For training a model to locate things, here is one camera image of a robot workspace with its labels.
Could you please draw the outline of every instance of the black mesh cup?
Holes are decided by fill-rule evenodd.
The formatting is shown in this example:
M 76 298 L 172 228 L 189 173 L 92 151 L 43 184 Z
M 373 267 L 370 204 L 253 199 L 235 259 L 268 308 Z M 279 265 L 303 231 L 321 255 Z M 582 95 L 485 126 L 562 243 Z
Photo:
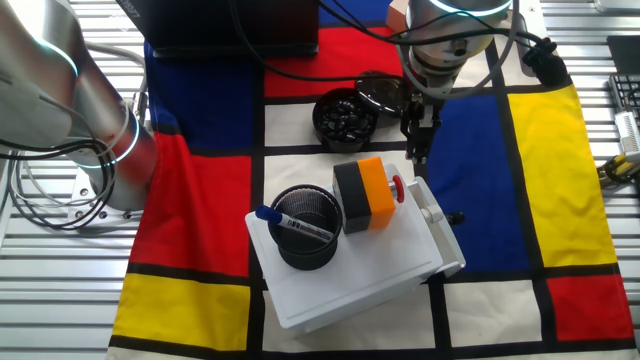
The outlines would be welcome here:
M 287 264 L 298 270 L 316 270 L 333 258 L 342 230 L 342 210 L 331 193 L 314 185 L 297 185 L 280 193 L 271 208 L 333 233 L 331 240 L 324 242 L 269 224 L 271 237 Z

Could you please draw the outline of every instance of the mondrian pattern tablecloth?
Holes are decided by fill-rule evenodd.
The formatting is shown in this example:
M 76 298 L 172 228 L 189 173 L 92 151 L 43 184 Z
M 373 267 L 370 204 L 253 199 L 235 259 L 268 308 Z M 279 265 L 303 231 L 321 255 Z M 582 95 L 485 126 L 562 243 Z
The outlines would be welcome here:
M 389 0 L 344 1 L 374 31 Z M 401 74 L 391 45 L 321 15 L 320 53 L 273 65 L 306 75 Z M 457 87 L 488 73 L 503 39 Z M 111 359 L 637 359 L 575 88 L 544 89 L 511 54 L 481 94 L 447 102 L 427 166 L 398 126 L 362 153 L 315 138 L 314 102 L 352 83 L 309 83 L 249 60 L 172 63 L 147 46 L 159 160 L 131 253 Z M 331 183 L 334 164 L 372 156 L 428 177 L 467 267 L 302 337 L 278 324 L 244 216 L 285 188 Z

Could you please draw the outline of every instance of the red square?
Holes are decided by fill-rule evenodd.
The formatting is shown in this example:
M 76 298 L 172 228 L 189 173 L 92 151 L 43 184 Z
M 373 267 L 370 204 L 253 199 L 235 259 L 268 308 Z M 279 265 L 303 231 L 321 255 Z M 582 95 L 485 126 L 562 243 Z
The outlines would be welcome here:
M 155 136 L 158 164 L 130 261 L 248 276 L 251 158 L 191 155 L 182 136 Z
M 370 29 L 391 35 L 391 29 Z M 269 59 L 278 69 L 305 76 L 335 77 L 360 75 L 378 70 L 402 75 L 402 66 L 393 44 L 376 40 L 352 28 L 320 29 L 318 55 L 313 57 Z M 298 97 L 321 95 L 339 87 L 353 87 L 353 81 L 300 81 L 265 72 L 265 97 Z
M 629 302 L 620 275 L 547 280 L 558 340 L 633 338 Z

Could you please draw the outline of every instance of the black laptop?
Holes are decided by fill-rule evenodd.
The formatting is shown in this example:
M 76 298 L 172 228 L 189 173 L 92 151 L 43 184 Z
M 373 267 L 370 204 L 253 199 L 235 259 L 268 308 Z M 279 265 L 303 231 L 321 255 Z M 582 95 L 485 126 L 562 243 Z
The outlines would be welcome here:
M 117 0 L 156 57 L 248 54 L 231 21 L 227 0 Z M 318 52 L 314 0 L 238 0 L 242 27 L 262 56 Z

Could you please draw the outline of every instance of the marker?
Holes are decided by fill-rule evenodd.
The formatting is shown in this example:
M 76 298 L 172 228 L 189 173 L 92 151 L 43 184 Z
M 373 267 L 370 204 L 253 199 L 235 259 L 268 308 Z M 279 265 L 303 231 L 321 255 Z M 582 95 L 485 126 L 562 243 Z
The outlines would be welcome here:
M 256 216 L 258 219 L 267 221 L 269 224 L 282 226 L 283 228 L 299 232 L 325 243 L 331 241 L 331 238 L 333 237 L 333 233 L 330 231 L 321 229 L 304 221 L 294 219 L 265 205 L 258 206 Z

